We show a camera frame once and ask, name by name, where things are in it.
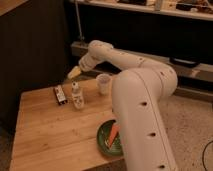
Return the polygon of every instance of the dark wall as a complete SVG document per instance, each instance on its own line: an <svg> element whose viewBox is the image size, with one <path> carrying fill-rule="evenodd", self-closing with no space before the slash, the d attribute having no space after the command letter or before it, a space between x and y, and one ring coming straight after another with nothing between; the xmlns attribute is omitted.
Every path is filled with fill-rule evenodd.
<svg viewBox="0 0 213 171"><path fill-rule="evenodd" d="M0 17L0 120L13 131L23 91L61 83L69 71L62 0L29 0Z"/></svg>
<svg viewBox="0 0 213 171"><path fill-rule="evenodd" d="M78 40L74 5L67 7L71 39ZM213 64L213 22L79 5L85 41Z"/></svg>

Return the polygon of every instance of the floor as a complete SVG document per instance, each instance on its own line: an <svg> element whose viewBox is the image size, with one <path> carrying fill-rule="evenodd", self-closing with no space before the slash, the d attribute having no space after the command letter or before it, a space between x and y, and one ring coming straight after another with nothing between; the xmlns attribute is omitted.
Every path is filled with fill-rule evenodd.
<svg viewBox="0 0 213 171"><path fill-rule="evenodd" d="M76 79L85 80L91 76ZM180 171L204 171L202 152L213 140L212 104L172 96L160 103L160 111ZM13 137L0 128L0 171L8 171ZM205 164L213 171L213 145L206 148ZM90 171L126 171L125 161L90 169Z"/></svg>

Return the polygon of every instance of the cable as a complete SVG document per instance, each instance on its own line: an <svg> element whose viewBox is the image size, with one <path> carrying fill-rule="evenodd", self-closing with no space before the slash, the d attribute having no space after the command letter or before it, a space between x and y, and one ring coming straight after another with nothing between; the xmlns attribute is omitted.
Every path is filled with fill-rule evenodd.
<svg viewBox="0 0 213 171"><path fill-rule="evenodd" d="M205 152L206 152L207 147L208 147L210 144L212 144L212 143L213 143L213 140L210 141L210 142L208 142L208 143L206 144L206 146L204 147L203 152L202 152L202 164L203 164L203 167L204 167L205 171L208 171L207 168L206 168L206 165L205 165Z"/></svg>

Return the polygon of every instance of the carrot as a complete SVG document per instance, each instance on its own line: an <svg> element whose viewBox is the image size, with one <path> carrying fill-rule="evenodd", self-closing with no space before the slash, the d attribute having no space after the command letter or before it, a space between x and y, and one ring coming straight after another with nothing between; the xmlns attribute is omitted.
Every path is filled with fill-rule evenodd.
<svg viewBox="0 0 213 171"><path fill-rule="evenodd" d="M108 138L108 148L110 148L115 140L116 135L118 134L118 125L114 122L109 134L109 138Z"/></svg>

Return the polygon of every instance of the kitchen counter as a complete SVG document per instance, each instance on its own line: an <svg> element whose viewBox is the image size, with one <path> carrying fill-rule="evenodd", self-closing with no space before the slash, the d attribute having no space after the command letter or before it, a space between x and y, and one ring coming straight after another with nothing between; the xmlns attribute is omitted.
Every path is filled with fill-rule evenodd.
<svg viewBox="0 0 213 171"><path fill-rule="evenodd" d="M0 16L13 10L28 0L0 0Z"/></svg>

